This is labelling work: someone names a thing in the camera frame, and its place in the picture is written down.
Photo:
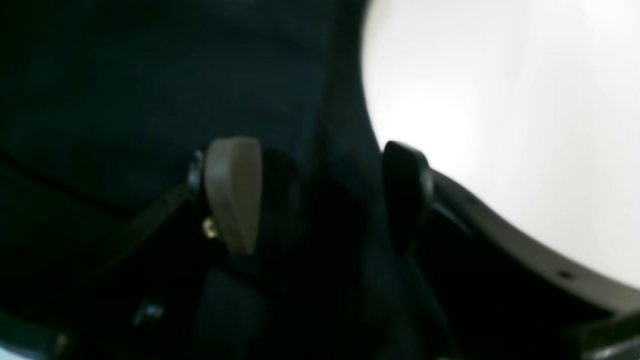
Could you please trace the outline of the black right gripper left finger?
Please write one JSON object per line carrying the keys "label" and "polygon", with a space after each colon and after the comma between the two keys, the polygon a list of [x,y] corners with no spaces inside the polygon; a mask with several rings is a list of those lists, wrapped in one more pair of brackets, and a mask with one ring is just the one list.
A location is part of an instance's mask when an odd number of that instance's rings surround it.
{"label": "black right gripper left finger", "polygon": [[253,137],[218,137],[178,184],[108,239],[91,279],[107,314],[92,360],[249,360],[265,299],[236,260],[254,253],[263,187]]}

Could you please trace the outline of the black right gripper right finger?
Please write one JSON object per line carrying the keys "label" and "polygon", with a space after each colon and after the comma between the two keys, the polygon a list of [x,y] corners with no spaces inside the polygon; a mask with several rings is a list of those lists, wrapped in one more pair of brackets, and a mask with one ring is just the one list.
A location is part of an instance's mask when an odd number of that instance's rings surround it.
{"label": "black right gripper right finger", "polygon": [[639,289],[514,227],[413,146],[381,153],[390,237],[466,360],[637,360]]}

